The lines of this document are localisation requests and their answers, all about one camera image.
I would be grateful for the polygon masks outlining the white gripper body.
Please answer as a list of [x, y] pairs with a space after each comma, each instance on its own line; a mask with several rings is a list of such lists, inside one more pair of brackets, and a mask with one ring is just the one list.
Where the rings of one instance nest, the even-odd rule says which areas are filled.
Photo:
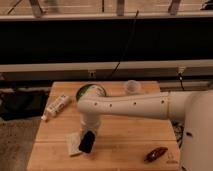
[[82, 114], [80, 123], [82, 136], [84, 136], [88, 131], [97, 134], [101, 125], [101, 117], [93, 114]]

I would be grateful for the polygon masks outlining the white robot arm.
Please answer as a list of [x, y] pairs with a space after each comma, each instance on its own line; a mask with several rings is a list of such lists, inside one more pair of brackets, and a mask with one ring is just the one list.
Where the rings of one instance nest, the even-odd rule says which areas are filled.
[[97, 125], [101, 114], [183, 121], [180, 170], [213, 171], [213, 91], [105, 97], [86, 90], [76, 99], [88, 129]]

